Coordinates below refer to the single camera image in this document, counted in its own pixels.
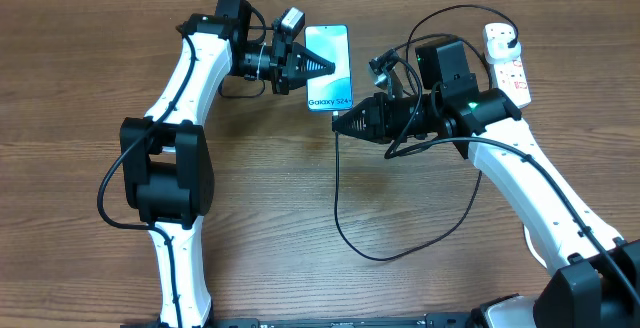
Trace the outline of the Samsung Galaxy smartphone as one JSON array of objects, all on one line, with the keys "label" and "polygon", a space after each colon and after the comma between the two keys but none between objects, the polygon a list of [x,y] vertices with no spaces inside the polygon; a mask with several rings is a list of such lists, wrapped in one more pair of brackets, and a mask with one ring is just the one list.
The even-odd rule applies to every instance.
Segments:
[{"label": "Samsung Galaxy smartphone", "polygon": [[353,107],[350,44],[346,25],[316,25],[305,28],[306,47],[335,65],[330,75],[307,81],[310,111],[341,111]]}]

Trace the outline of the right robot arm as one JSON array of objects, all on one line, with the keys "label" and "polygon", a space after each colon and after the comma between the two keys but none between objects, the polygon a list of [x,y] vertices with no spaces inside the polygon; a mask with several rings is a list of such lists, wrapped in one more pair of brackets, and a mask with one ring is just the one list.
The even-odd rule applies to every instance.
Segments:
[{"label": "right robot arm", "polygon": [[453,144],[502,193],[539,247],[549,282],[535,297],[513,294],[458,319],[462,327],[635,327],[639,245],[598,217],[536,143],[518,106],[498,88],[480,90],[463,42],[440,38],[416,50],[417,90],[404,96],[396,51],[370,62],[386,85],[336,115],[333,131],[386,146],[386,157]]}]

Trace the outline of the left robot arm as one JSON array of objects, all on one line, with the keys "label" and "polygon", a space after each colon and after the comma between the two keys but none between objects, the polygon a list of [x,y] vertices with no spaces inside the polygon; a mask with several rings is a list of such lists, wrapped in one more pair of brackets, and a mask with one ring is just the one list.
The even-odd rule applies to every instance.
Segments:
[{"label": "left robot arm", "polygon": [[163,93],[141,118],[123,121],[117,166],[135,229],[153,242],[162,292],[157,327],[208,327],[213,298],[206,286],[204,217],[214,172],[204,125],[228,77],[269,84],[277,95],[334,72],[334,63],[297,42],[305,15],[287,9],[258,38],[259,11],[247,0],[218,0],[213,14],[192,14],[177,26],[182,53]]}]

